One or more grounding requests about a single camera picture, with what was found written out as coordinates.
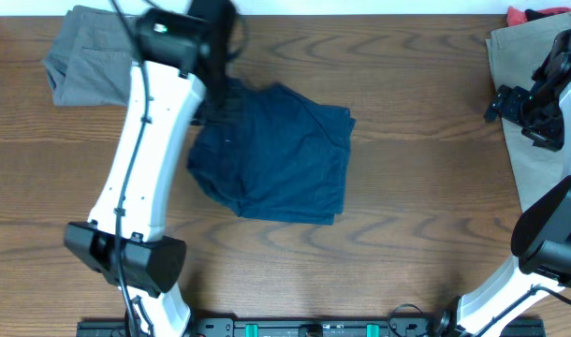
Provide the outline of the navy blue shorts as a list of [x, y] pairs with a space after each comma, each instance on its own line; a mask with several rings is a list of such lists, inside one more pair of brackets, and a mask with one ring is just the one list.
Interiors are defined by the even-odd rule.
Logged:
[[228, 119], [206, 124], [186, 167], [200, 189], [239, 217], [331, 225], [344, 210], [355, 119], [281, 83], [232, 79]]

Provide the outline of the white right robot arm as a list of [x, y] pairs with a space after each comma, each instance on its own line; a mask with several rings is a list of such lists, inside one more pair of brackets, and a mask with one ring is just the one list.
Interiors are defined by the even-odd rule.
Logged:
[[442, 315], [436, 336], [500, 336], [547, 295], [571, 305], [571, 29], [559, 33], [531, 90], [502, 86], [488, 122], [505, 119], [534, 145], [564, 156], [561, 180], [520, 216], [511, 255], [478, 289]]

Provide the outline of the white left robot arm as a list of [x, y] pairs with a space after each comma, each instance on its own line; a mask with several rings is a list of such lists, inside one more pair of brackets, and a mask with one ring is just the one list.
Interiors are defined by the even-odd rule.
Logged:
[[179, 289], [183, 241], [166, 235], [168, 196], [190, 125], [222, 120], [229, 0], [195, 1], [184, 14], [151, 8], [127, 25], [136, 56], [122, 134], [104, 188], [65, 247], [120, 289], [119, 321], [83, 321], [80, 336], [184, 336], [191, 312]]

